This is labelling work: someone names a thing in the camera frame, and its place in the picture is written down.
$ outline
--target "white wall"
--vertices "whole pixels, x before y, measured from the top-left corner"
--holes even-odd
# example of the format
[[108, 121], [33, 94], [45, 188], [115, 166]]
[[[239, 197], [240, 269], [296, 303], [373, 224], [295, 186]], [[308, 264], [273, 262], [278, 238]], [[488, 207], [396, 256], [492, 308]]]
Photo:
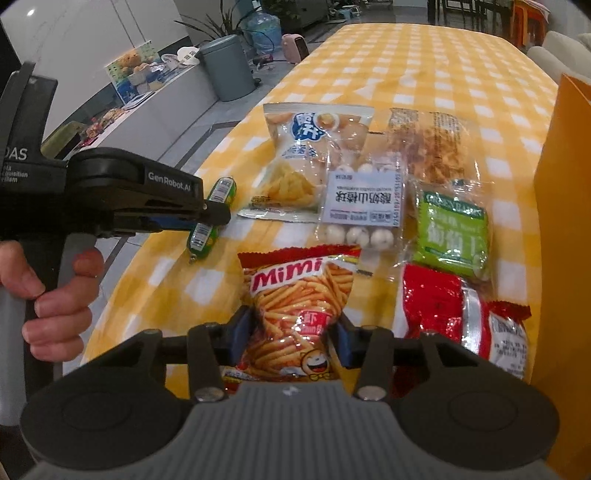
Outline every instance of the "white wall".
[[591, 21], [570, 0], [538, 0], [550, 10], [550, 29], [571, 38], [591, 33]]
[[121, 54], [185, 37], [179, 18], [173, 0], [18, 0], [1, 20], [21, 62], [59, 81], [47, 136], [109, 83], [104, 67]]

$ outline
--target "finger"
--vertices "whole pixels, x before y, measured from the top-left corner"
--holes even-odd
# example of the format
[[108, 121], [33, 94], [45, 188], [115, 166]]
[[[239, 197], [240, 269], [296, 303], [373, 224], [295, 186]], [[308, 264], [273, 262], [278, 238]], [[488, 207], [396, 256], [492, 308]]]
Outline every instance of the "finger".
[[45, 291], [18, 242], [0, 242], [0, 284], [22, 299], [34, 299]]
[[99, 295], [96, 278], [74, 277], [68, 285], [41, 295], [35, 302], [39, 318], [71, 315], [90, 305]]
[[31, 345], [31, 353], [45, 362], [69, 362], [84, 350], [84, 342], [74, 337], [60, 343], [38, 343]]
[[92, 322], [88, 307], [72, 315], [29, 320], [22, 326], [22, 336], [30, 344], [59, 343], [86, 331]]
[[93, 247], [82, 252], [74, 260], [74, 273], [82, 277], [98, 277], [103, 273], [105, 262], [100, 251]]

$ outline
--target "clear plastic bag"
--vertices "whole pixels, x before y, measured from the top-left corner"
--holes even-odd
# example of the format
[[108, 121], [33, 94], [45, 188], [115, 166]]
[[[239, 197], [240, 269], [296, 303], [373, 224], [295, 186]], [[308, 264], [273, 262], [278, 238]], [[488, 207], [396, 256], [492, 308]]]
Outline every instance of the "clear plastic bag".
[[413, 182], [417, 240], [413, 261], [476, 281], [491, 280], [491, 184]]
[[389, 147], [401, 152], [410, 176], [427, 183], [480, 181], [479, 159], [468, 122], [441, 112], [392, 108]]
[[351, 163], [327, 163], [327, 187], [316, 238], [379, 252], [403, 248], [406, 163], [386, 149], [385, 137], [369, 134]]
[[326, 164], [359, 156], [374, 109], [356, 105], [268, 103], [263, 107], [275, 158], [241, 216], [315, 222]]

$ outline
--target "ribbed gray surface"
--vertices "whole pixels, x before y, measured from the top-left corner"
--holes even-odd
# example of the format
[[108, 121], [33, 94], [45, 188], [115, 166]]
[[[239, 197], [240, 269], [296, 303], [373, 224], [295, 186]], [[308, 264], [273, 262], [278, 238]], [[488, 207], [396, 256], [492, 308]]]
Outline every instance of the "ribbed gray surface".
[[181, 433], [135, 465], [74, 472], [46, 463], [24, 480], [557, 480], [542, 461], [505, 472], [441, 462], [408, 440], [385, 404], [340, 382], [244, 383], [193, 409]]

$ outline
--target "yellow checkered tablecloth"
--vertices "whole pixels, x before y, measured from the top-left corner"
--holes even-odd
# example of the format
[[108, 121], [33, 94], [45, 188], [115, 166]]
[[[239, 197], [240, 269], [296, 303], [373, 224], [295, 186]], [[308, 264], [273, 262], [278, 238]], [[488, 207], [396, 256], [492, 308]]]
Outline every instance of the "yellow checkered tablecloth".
[[[448, 111], [471, 121], [485, 180], [494, 182], [492, 216], [498, 297], [529, 303], [530, 360], [541, 298], [540, 234], [533, 175], [557, 86], [505, 40], [465, 30], [410, 24], [342, 28], [297, 66], [218, 145], [196, 173], [206, 191], [221, 176], [238, 184], [244, 206], [273, 158], [262, 105], [323, 102], [372, 105], [372, 129], [385, 129], [393, 106]], [[151, 235], [121, 278], [94, 331], [86, 358], [147, 328], [183, 335], [201, 322], [224, 322], [239, 306], [236, 253], [314, 244], [314, 225], [234, 216], [209, 257], [189, 264], [187, 234]], [[388, 264], [369, 258], [377, 275], [358, 275], [345, 313], [358, 325], [390, 328], [397, 285]], [[167, 385], [187, 395], [186, 370], [169, 369]]]

